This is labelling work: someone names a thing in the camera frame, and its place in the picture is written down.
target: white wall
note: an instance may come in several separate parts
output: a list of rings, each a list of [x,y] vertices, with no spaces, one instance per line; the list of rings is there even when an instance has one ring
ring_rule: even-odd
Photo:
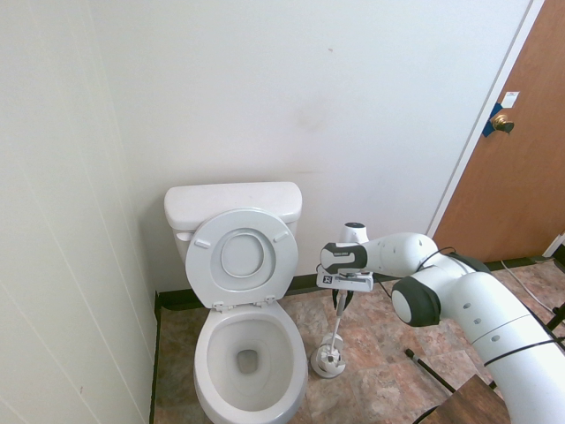
[[[148,423],[155,319],[87,3],[0,13],[0,422]]]
[[[158,290],[172,186],[296,182],[299,275],[348,221],[426,232],[528,3],[92,1]]]

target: toilet brush holder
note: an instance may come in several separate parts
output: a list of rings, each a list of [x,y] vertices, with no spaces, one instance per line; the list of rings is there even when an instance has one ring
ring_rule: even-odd
[[[332,349],[333,333],[327,333],[322,338],[320,347],[310,357],[310,364],[317,375],[323,378],[335,378],[345,369],[342,360],[343,339],[335,335],[334,348]]]

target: door knob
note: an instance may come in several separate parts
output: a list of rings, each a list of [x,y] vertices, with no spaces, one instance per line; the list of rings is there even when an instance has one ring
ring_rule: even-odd
[[[505,133],[510,134],[510,132],[514,129],[514,123],[512,121],[508,121],[509,117],[506,115],[499,115],[498,117],[494,117],[492,119],[493,128],[496,131],[504,131]]]

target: door frame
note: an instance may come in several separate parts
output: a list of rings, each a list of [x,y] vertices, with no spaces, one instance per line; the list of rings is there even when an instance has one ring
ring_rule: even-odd
[[[480,140],[481,133],[483,132],[483,128],[485,127],[485,123],[488,120],[491,111],[493,110],[496,101],[498,100],[499,95],[501,94],[502,89],[504,88],[504,84],[506,84],[507,79],[509,78],[510,72],[518,59],[518,55],[520,51],[522,51],[522,47],[524,46],[526,39],[528,38],[528,34],[533,27],[533,24],[538,17],[539,11],[541,10],[541,6],[543,5],[545,0],[531,0],[528,4],[528,8],[524,17],[522,18],[522,22],[518,29],[516,30],[516,34],[514,35],[514,39],[510,43],[508,47],[508,51],[504,60],[502,61],[501,68],[494,79],[493,84],[486,96],[485,102],[483,103],[483,107],[479,112],[477,119],[475,120],[475,124],[467,138],[467,142],[463,148],[463,152],[459,156],[459,160],[457,161],[457,165],[451,174],[451,178],[449,179],[448,185],[443,192],[443,196],[441,197],[440,204],[438,205],[437,209],[435,210],[435,214],[433,215],[432,221],[428,226],[426,235],[428,237],[433,237],[436,230],[440,226],[441,219],[445,214],[446,209],[448,208],[448,204],[453,197],[453,193],[455,192],[457,185],[459,184],[459,180],[467,167],[467,163],[471,159],[471,155],[473,150],[477,146],[478,141]]]

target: wooden stool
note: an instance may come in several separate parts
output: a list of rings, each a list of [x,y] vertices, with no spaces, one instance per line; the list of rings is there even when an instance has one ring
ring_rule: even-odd
[[[502,399],[478,375],[422,421],[424,424],[510,424]]]

